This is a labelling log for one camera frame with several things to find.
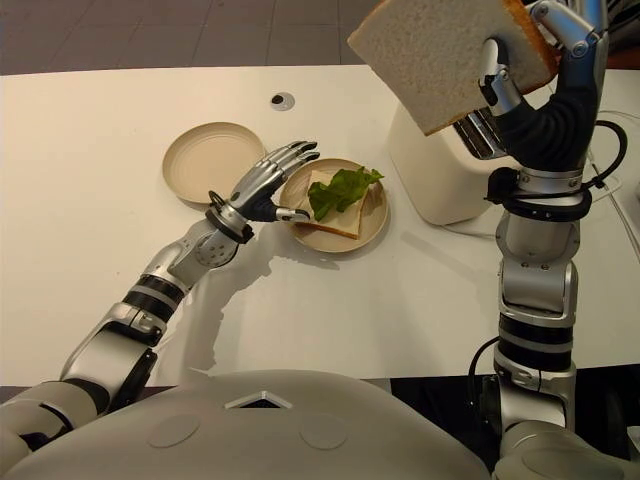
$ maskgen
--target white surface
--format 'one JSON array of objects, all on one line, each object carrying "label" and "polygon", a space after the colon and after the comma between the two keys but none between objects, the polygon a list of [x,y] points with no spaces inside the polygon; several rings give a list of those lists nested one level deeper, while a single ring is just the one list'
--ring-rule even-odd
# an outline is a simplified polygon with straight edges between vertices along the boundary
[{"label": "white surface", "polygon": [[[603,108],[640,111],[639,79],[611,72]],[[324,157],[377,168],[390,221],[372,244],[343,256],[305,250],[284,225],[256,229],[234,262],[183,302],[156,383],[184,380],[189,368],[460,375],[496,334],[497,247],[420,219],[384,145],[396,100],[368,67],[122,70],[2,82],[2,384],[55,378],[148,259],[202,218],[170,192],[161,163],[178,135],[212,121],[245,125],[267,149],[315,139]],[[295,95],[293,110],[271,109],[278,91]],[[638,160],[637,132],[629,130],[627,163]],[[640,267],[609,202],[593,206],[582,238],[574,359],[580,367],[640,362]],[[480,370],[490,371],[490,357]]]}]

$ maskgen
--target beige plate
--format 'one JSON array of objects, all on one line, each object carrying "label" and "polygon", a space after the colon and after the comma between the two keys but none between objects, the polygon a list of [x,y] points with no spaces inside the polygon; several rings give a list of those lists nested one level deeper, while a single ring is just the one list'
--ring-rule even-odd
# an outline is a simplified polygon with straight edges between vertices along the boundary
[{"label": "beige plate", "polygon": [[178,197],[209,203],[209,190],[228,198],[264,153],[262,142],[248,128],[207,123],[183,133],[171,144],[162,162],[162,174]]},{"label": "beige plate", "polygon": [[[309,176],[313,170],[319,170],[330,174],[335,174],[338,170],[357,170],[360,168],[355,162],[342,160],[339,158],[326,158],[307,163],[297,170],[287,183],[285,183],[280,194],[280,204],[289,208],[298,208],[309,186]],[[335,233],[323,232],[302,224],[292,225],[293,235],[301,243],[318,250],[319,252],[341,253],[350,252],[360,248],[380,233],[387,221],[389,206],[387,196],[380,182],[369,187],[369,193],[364,199],[362,206],[362,217],[360,220],[360,238],[357,240],[343,237]]]}]

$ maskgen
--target lettuce leaf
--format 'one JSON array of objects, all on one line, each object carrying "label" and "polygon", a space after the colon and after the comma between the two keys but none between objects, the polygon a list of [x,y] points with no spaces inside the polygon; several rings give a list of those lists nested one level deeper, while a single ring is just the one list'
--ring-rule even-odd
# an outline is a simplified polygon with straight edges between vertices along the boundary
[{"label": "lettuce leaf", "polygon": [[371,173],[365,172],[364,167],[358,170],[339,170],[329,185],[313,182],[309,187],[309,203],[313,208],[313,218],[317,222],[335,208],[344,212],[349,205],[360,200],[367,192],[369,185],[384,178],[376,169]]}]

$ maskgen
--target slice of bread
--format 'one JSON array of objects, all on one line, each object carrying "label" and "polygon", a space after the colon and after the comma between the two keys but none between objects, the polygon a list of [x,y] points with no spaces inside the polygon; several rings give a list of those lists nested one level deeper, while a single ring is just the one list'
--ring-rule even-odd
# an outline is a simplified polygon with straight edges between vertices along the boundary
[{"label": "slice of bread", "polygon": [[[333,174],[327,172],[321,172],[318,170],[313,170],[311,175],[309,176],[309,185],[305,191],[309,190],[311,184],[313,182],[322,182],[325,185],[329,185],[331,183],[331,179],[333,178]],[[367,194],[365,193],[364,197],[362,197],[357,202],[349,205],[347,209],[340,213],[335,209],[332,209],[327,215],[317,222],[313,218],[313,209],[311,208],[311,204],[309,203],[309,196],[305,195],[302,204],[298,208],[302,208],[311,214],[311,222],[305,223],[304,225],[308,225],[312,228],[316,228],[318,230],[324,230],[326,232],[336,233],[338,235],[343,235],[345,237],[353,238],[354,240],[358,239],[360,234],[360,219],[362,217],[362,205],[364,204],[364,199]]]},{"label": "slice of bread", "polygon": [[553,50],[520,0],[385,0],[348,43],[428,135],[486,106],[478,77],[489,37],[507,45],[523,93],[556,75]]}]

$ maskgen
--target floor tile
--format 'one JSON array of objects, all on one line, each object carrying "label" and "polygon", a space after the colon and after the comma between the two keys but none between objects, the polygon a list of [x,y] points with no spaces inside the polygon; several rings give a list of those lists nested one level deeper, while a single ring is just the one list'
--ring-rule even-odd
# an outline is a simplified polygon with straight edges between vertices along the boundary
[{"label": "floor tile", "polygon": [[274,2],[275,0],[213,0],[207,24],[271,25]]},{"label": "floor tile", "polygon": [[0,73],[46,72],[69,32],[70,27],[24,27],[3,41]]},{"label": "floor tile", "polygon": [[192,65],[266,65],[269,31],[263,25],[207,25]]},{"label": "floor tile", "polygon": [[51,62],[53,71],[116,68],[135,25],[79,26]]},{"label": "floor tile", "polygon": [[87,12],[93,0],[27,0],[31,12],[27,25],[71,27]]},{"label": "floor tile", "polygon": [[338,0],[340,25],[360,25],[380,0]]},{"label": "floor tile", "polygon": [[140,25],[122,54],[119,66],[188,67],[201,30],[197,25]]},{"label": "floor tile", "polygon": [[31,13],[29,2],[24,0],[0,1],[0,21],[2,25],[22,25]]},{"label": "floor tile", "polygon": [[136,25],[145,13],[147,0],[94,0],[82,25]]},{"label": "floor tile", "polygon": [[338,27],[274,25],[268,65],[336,65],[340,63]]},{"label": "floor tile", "polygon": [[203,25],[213,0],[148,0],[143,25]]},{"label": "floor tile", "polygon": [[336,25],[338,0],[276,0],[273,23],[274,25]]},{"label": "floor tile", "polygon": [[351,50],[351,47],[347,43],[347,38],[351,35],[357,27],[347,27],[340,25],[340,63],[342,65],[360,65],[364,61],[358,56],[356,52]]}]

